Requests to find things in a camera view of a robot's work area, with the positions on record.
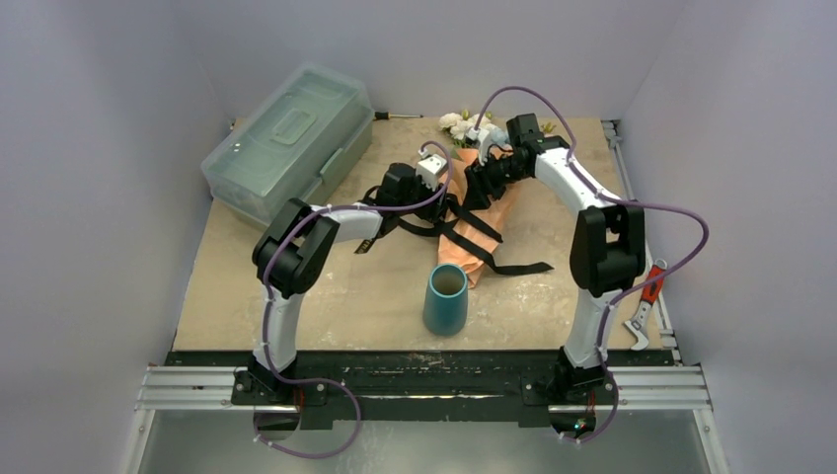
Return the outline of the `orange flower bouquet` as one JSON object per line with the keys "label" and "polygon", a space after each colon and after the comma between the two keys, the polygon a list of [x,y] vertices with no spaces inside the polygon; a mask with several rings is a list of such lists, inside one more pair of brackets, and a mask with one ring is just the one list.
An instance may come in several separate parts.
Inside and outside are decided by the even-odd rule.
{"label": "orange flower bouquet", "polygon": [[[474,163],[477,157],[475,150],[464,147],[464,133],[475,122],[474,117],[463,118],[458,113],[448,113],[438,121],[439,128],[457,142],[452,152],[452,181],[448,188],[448,193],[455,196],[457,201],[461,201],[465,197],[467,190],[464,170],[468,165]],[[515,207],[521,190],[521,184],[507,186],[503,197],[499,201],[493,203],[489,209],[476,211],[474,215],[487,224],[492,232],[500,232]],[[545,262],[526,265],[488,263],[484,260],[484,257],[490,257],[493,254],[499,246],[498,240],[483,233],[471,223],[460,219],[451,210],[446,212],[444,220],[451,222],[453,227],[439,237],[438,262],[461,267],[467,275],[468,285],[471,288],[477,285],[482,273],[487,269],[501,276],[518,277],[548,272],[553,268]]]}

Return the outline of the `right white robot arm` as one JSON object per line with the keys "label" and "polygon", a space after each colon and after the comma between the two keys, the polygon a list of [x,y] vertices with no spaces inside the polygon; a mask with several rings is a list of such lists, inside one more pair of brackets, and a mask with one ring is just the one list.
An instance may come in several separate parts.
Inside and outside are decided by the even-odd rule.
{"label": "right white robot arm", "polygon": [[646,270],[645,213],[620,204],[574,157],[559,136],[545,135],[533,114],[506,124],[507,139],[470,126],[467,143],[478,149],[465,170],[468,209],[486,209],[506,189],[533,178],[553,191],[576,214],[570,270],[578,297],[570,335],[556,360],[545,394],[576,402],[603,384],[609,318],[620,294]]}

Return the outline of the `translucent plastic storage box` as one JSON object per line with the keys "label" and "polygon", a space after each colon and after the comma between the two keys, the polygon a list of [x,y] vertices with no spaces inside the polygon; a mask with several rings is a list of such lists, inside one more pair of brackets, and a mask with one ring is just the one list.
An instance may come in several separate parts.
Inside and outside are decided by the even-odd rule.
{"label": "translucent plastic storage box", "polygon": [[266,226],[291,198],[326,202],[371,144],[373,116],[362,81],[307,63],[200,169],[214,200]]}

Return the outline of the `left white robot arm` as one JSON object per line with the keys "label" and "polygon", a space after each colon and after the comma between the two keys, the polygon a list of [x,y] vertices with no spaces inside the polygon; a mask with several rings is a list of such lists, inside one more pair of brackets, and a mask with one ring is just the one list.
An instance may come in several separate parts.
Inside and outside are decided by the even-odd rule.
{"label": "left white robot arm", "polygon": [[294,396],[301,304],[337,243],[370,246],[391,232],[404,215],[443,212],[450,164],[430,155],[415,165],[390,166],[380,185],[355,203],[314,205],[289,199],[256,244],[252,262],[263,286],[261,334],[239,388],[280,404]]}

